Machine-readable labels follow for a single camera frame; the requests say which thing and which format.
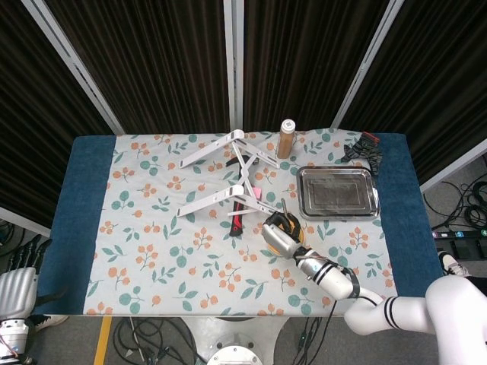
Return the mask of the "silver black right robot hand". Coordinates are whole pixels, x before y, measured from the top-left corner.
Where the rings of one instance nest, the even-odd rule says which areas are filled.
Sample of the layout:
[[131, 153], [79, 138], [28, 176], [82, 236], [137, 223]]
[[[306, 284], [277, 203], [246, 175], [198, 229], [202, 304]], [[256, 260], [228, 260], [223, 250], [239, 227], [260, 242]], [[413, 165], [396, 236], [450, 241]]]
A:
[[264, 224], [262, 235], [268, 246], [279, 256], [292, 259], [304, 243], [304, 233], [299, 220], [292, 213], [274, 212]]

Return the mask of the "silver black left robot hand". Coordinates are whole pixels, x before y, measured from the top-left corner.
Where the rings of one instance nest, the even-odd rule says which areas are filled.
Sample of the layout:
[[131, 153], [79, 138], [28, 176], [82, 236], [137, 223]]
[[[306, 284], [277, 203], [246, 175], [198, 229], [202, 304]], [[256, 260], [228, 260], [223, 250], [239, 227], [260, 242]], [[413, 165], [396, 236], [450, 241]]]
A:
[[37, 306], [58, 300], [68, 291], [64, 285], [56, 292], [38, 296], [40, 269], [46, 250], [52, 240], [39, 244], [37, 234], [23, 246], [19, 246], [8, 260], [7, 268], [1, 274], [1, 321], [26, 319]]

